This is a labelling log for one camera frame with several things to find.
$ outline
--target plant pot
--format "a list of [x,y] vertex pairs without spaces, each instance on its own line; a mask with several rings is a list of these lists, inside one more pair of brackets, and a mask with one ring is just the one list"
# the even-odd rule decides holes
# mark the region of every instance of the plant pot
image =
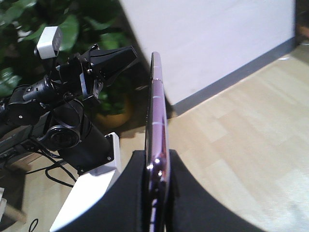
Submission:
[[96,114],[95,122],[102,128],[116,128],[125,124],[133,114],[133,106],[128,96],[125,97],[125,108],[122,114],[102,115]]

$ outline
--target purple smartphone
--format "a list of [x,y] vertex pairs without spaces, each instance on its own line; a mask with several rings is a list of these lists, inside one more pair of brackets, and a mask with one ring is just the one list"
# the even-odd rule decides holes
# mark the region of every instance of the purple smartphone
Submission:
[[150,81],[143,221],[145,231],[161,232],[164,228],[164,211],[169,193],[170,161],[162,65],[158,52],[152,53]]

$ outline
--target white wall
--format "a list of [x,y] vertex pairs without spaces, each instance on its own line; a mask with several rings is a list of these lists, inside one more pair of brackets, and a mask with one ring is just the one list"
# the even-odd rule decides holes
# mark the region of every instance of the white wall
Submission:
[[120,0],[176,104],[294,35],[294,0]]

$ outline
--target gray baseboard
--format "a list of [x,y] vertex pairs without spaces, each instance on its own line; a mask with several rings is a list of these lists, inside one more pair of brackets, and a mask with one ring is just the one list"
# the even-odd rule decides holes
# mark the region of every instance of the gray baseboard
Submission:
[[206,99],[239,82],[253,72],[278,59],[279,57],[290,53],[295,48],[295,46],[295,37],[293,37],[286,42],[280,44],[279,46],[273,48],[272,50],[266,52],[265,54],[261,55],[260,57],[254,59],[248,64],[245,64],[234,72],[226,75],[220,80],[181,100],[175,105],[172,105],[174,111],[177,113],[177,115],[183,114],[194,106],[200,104]]

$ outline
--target wooden floor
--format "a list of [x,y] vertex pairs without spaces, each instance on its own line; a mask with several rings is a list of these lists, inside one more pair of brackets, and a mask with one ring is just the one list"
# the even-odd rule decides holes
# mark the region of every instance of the wooden floor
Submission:
[[[238,215],[269,232],[309,231],[309,46],[171,119],[169,137],[200,184]],[[144,128],[122,133],[120,146],[125,166],[143,149]],[[35,232],[48,231],[69,190],[28,175],[27,224],[5,231],[28,231],[35,218]]]

